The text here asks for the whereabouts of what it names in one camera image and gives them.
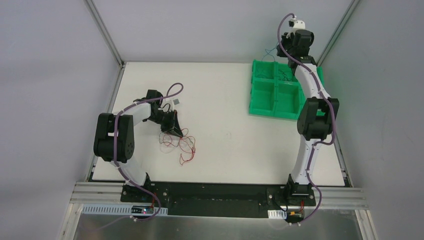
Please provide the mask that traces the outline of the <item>black robot base mount plate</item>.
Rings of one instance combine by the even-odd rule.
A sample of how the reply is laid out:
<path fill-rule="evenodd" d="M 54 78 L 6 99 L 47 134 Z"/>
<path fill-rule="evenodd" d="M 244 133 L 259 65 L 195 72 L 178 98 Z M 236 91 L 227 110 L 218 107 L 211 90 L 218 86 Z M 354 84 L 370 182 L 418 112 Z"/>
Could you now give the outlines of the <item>black robot base mount plate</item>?
<path fill-rule="evenodd" d="M 187 217 L 266 218 L 284 207 L 315 207 L 313 190 L 290 196 L 284 185 L 152 181 L 145 190 L 124 185 L 120 200 L 161 206 L 168 215 Z"/>

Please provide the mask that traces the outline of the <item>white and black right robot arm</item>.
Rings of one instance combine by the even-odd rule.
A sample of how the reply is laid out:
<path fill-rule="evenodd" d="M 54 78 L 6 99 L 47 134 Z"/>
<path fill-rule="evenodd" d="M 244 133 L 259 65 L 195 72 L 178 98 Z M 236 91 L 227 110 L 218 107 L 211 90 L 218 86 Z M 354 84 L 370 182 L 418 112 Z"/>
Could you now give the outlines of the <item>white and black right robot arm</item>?
<path fill-rule="evenodd" d="M 335 135 L 335 120 L 340 106 L 339 100 L 330 97 L 319 76 L 315 59 L 310 56 L 314 34 L 297 29 L 282 35 L 279 55 L 288 58 L 288 66 L 300 83 L 305 103 L 297 120 L 300 146 L 295 166 L 283 188 L 284 200 L 296 205 L 302 200 L 314 198 L 313 170 L 322 145 L 329 135 Z"/>

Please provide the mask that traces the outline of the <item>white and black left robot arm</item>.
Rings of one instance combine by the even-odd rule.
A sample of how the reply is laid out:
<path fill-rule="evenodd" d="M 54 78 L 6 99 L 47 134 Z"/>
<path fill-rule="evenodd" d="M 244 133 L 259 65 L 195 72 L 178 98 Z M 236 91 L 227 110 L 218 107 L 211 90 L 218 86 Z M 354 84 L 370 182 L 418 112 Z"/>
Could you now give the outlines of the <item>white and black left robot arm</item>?
<path fill-rule="evenodd" d="M 140 202 L 152 198 L 149 175 L 134 160 L 134 127 L 151 121 L 160 126 L 164 134 L 181 138 L 183 132 L 178 122 L 178 113 L 173 107 L 164 110 L 163 100 L 175 97 L 167 92 L 149 89 L 143 98 L 136 99 L 117 113 L 101 113 L 98 116 L 93 143 L 94 155 L 109 162 L 123 177 L 127 186 L 133 187 L 133 195 Z"/>

